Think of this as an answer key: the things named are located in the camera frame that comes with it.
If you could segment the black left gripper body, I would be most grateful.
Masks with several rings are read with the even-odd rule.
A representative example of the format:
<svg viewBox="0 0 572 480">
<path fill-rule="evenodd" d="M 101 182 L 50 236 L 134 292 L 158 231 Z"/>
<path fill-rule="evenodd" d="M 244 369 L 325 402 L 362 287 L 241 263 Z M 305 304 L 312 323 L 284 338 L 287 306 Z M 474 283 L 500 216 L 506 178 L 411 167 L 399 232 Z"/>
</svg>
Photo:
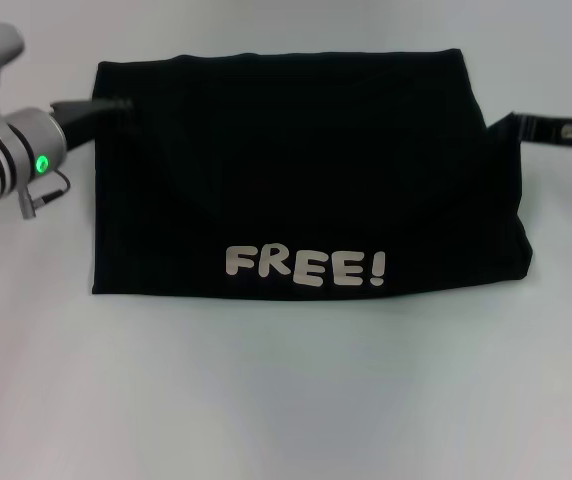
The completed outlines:
<svg viewBox="0 0 572 480">
<path fill-rule="evenodd" d="M 97 119 L 91 100 L 55 102 L 51 109 L 52 118 L 63 131 L 68 151 L 94 140 Z"/>
</svg>

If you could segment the black shirt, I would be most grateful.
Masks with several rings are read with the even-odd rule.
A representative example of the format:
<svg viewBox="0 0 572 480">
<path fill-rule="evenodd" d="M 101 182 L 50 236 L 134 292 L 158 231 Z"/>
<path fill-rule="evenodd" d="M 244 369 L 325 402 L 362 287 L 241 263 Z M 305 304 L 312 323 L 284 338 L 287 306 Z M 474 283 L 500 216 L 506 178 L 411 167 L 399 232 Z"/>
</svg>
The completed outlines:
<svg viewBox="0 0 572 480">
<path fill-rule="evenodd" d="M 458 49 L 102 62 L 96 294 L 346 300 L 520 280 L 520 142 Z"/>
</svg>

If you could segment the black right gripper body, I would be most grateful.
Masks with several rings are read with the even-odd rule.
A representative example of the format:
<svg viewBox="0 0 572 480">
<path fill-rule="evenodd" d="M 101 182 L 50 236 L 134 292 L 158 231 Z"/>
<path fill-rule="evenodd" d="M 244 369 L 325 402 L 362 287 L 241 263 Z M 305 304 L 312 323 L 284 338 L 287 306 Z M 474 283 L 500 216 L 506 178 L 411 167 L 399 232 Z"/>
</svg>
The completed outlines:
<svg viewBox="0 0 572 480">
<path fill-rule="evenodd" d="M 572 118 L 519 114 L 521 141 L 572 147 Z"/>
</svg>

